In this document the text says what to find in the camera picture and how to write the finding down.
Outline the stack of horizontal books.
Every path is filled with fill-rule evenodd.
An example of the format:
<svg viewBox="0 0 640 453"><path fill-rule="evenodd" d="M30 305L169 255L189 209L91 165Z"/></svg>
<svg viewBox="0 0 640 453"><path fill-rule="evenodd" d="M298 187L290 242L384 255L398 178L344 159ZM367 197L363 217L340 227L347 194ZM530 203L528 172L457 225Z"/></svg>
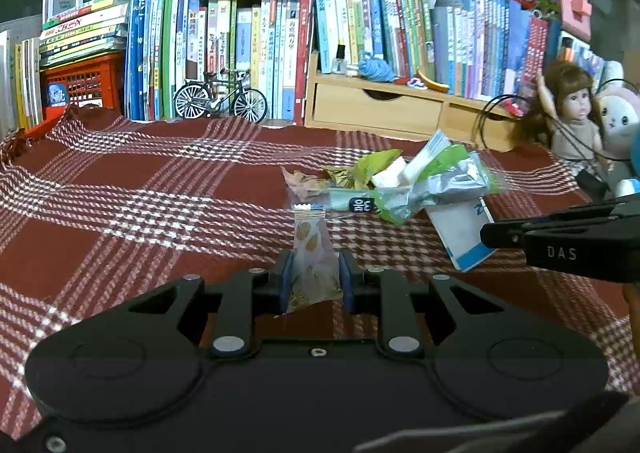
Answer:
<svg viewBox="0 0 640 453"><path fill-rule="evenodd" d="M39 37L40 66L55 68L126 48L132 0L90 0L50 17Z"/></svg>

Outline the middle row of books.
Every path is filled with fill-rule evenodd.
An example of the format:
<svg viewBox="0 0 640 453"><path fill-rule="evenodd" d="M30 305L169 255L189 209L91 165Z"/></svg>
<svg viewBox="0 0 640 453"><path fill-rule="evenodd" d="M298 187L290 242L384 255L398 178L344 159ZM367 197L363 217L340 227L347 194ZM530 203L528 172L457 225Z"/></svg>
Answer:
<svg viewBox="0 0 640 453"><path fill-rule="evenodd" d="M422 12L422 0L314 0L320 72L333 74L337 45L344 44L345 75L359 76L359 59L370 52L393 66L396 80L430 78Z"/></svg>

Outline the blue yarn ball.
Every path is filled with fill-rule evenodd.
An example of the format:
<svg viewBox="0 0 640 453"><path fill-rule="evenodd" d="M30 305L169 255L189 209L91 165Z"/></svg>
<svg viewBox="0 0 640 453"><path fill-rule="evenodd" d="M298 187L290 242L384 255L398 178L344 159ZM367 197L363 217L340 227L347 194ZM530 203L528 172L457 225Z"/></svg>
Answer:
<svg viewBox="0 0 640 453"><path fill-rule="evenodd" d="M364 80L373 83L393 83L396 80L393 66L370 52L364 52L361 55L358 62L358 74Z"/></svg>

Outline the green silver crumpled wrapper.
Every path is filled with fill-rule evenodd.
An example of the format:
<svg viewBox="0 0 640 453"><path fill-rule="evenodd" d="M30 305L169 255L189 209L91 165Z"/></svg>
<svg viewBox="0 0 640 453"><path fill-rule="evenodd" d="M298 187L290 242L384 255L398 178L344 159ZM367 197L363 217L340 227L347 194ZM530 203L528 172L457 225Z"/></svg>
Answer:
<svg viewBox="0 0 640 453"><path fill-rule="evenodd" d="M475 151L440 130L407 160L401 154L373 176L368 190L332 184L314 201L334 212L376 213L396 226L428 207L476 200L497 191L496 179Z"/></svg>

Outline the brown haired doll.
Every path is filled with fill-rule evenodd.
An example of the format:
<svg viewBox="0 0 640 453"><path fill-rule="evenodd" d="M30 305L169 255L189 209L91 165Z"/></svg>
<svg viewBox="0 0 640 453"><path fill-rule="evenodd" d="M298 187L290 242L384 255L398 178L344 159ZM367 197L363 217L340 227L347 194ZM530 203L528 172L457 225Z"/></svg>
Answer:
<svg viewBox="0 0 640 453"><path fill-rule="evenodd" d="M578 175L590 167L608 169L602 136L591 76L575 63L555 61L537 75L536 94L513 126L510 140L516 146L538 143L546 147Z"/></svg>

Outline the white blue carton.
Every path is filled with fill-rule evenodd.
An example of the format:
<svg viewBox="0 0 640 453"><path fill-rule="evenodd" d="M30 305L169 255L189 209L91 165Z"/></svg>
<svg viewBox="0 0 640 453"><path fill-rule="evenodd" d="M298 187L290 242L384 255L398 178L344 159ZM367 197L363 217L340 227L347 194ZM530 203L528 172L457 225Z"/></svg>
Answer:
<svg viewBox="0 0 640 453"><path fill-rule="evenodd" d="M482 198L432 206L426 212L454 269L468 272L495 253L480 240L480 230L494 222Z"/></svg>

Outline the right row of books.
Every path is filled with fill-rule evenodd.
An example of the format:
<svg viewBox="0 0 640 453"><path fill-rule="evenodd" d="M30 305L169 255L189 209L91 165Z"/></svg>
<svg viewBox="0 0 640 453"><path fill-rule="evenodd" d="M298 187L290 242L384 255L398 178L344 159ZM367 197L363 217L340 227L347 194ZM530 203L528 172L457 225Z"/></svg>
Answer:
<svg viewBox="0 0 640 453"><path fill-rule="evenodd" d="M559 22L517 0L422 0L426 75L451 95L530 97L555 59Z"/></svg>

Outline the row of books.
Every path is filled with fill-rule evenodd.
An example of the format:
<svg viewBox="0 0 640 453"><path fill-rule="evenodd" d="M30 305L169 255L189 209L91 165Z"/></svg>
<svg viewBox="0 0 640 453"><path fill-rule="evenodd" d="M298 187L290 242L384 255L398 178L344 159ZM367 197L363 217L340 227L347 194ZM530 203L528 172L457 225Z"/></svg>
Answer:
<svg viewBox="0 0 640 453"><path fill-rule="evenodd" d="M314 0L320 72L333 74L337 45L344 44L345 75L359 76L359 59L370 52L393 66L396 80L430 78L422 12L422 0Z"/></svg>
<svg viewBox="0 0 640 453"><path fill-rule="evenodd" d="M132 0L125 115L134 121L183 120L174 95L188 80L249 70L250 87L268 101L265 121L303 124L312 1Z"/></svg>
<svg viewBox="0 0 640 453"><path fill-rule="evenodd" d="M517 0L422 0L426 75L451 95L530 97L555 59L559 22Z"/></svg>

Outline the wooden drawer organizer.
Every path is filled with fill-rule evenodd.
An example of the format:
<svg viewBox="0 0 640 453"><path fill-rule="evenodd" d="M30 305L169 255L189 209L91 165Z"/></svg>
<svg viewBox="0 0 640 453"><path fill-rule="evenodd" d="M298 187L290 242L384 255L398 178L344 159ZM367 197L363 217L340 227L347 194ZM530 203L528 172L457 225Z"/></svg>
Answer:
<svg viewBox="0 0 640 453"><path fill-rule="evenodd" d="M380 136L426 140L441 130L449 139L506 152L513 117L495 108L478 126L482 101L359 77L323 74L318 54L309 59L304 122L307 127L372 132Z"/></svg>

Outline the brown crumpled wrapper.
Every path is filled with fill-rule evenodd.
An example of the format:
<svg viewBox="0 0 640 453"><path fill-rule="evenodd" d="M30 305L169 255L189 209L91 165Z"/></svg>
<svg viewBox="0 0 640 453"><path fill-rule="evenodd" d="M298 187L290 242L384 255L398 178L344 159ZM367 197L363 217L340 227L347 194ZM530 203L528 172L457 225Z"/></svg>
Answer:
<svg viewBox="0 0 640 453"><path fill-rule="evenodd" d="M331 187L330 180L304 174L299 170L294 170L293 173L290 173L282 167L281 172L285 184L295 194L296 198L302 202L322 194Z"/></svg>

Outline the red plastic crate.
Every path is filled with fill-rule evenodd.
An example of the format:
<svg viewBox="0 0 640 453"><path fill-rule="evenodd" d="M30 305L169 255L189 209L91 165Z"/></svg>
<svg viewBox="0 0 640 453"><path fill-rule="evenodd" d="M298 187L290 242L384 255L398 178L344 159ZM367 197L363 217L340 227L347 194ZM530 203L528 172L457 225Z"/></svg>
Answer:
<svg viewBox="0 0 640 453"><path fill-rule="evenodd" d="M68 106L102 106L119 111L124 89L124 64L124 53L112 51L41 71L44 119L53 120L66 108L49 108L47 105L46 86L55 82L66 86L70 99Z"/></svg>

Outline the blue Doraemon plush toy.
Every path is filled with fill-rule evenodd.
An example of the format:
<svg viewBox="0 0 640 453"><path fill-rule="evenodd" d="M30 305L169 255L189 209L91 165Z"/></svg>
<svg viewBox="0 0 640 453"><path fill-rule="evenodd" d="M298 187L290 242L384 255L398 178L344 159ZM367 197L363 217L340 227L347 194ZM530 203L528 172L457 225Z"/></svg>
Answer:
<svg viewBox="0 0 640 453"><path fill-rule="evenodd" d="M630 176L620 180L615 188L616 198L640 193L640 135L634 136L630 147Z"/></svg>

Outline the nail polish bottle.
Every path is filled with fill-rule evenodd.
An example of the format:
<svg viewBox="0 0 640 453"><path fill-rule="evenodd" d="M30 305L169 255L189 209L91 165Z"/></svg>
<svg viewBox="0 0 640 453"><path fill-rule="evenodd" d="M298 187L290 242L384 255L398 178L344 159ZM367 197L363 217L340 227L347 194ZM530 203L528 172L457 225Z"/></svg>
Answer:
<svg viewBox="0 0 640 453"><path fill-rule="evenodd" d="M338 44L335 57L332 60L331 72L336 75L345 75L347 73L347 63L345 59L346 47L344 44Z"/></svg>

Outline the miniature bicycle model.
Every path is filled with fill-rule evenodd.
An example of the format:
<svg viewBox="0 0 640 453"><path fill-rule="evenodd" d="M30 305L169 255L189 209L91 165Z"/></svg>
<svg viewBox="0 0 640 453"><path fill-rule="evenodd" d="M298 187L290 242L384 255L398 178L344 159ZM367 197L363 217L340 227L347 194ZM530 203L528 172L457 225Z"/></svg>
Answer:
<svg viewBox="0 0 640 453"><path fill-rule="evenodd" d="M253 124L265 121L268 101L250 87L250 71L224 69L220 76L204 73L204 80L188 80L174 95L175 110L184 120L229 114Z"/></svg>

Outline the left row of books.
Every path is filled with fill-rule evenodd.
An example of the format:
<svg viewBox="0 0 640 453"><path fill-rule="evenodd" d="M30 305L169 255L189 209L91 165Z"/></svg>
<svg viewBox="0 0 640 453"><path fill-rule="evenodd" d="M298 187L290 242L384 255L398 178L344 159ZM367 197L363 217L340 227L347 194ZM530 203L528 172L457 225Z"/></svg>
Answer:
<svg viewBox="0 0 640 453"><path fill-rule="evenodd" d="M303 124L312 1L132 0L125 115L134 121L183 120L174 95L188 80L249 70L250 87L268 101L265 121Z"/></svg>

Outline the white pink bunny plush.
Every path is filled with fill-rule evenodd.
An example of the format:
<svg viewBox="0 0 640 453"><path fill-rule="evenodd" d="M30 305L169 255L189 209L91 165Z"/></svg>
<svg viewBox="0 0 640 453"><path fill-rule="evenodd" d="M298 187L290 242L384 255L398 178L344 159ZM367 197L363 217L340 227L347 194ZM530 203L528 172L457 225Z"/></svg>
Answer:
<svg viewBox="0 0 640 453"><path fill-rule="evenodd" d="M639 131L639 87L626 80L620 62L605 62L596 98L605 153L616 160L629 160Z"/></svg>

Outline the clear cookie wrapper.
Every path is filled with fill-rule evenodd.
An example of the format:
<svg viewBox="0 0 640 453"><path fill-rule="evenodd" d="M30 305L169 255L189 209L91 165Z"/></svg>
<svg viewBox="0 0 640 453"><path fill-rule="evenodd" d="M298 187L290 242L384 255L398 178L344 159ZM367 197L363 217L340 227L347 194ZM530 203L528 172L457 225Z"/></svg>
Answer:
<svg viewBox="0 0 640 453"><path fill-rule="evenodd" d="M294 206L293 262L288 312L341 299L340 263L326 226L326 212Z"/></svg>

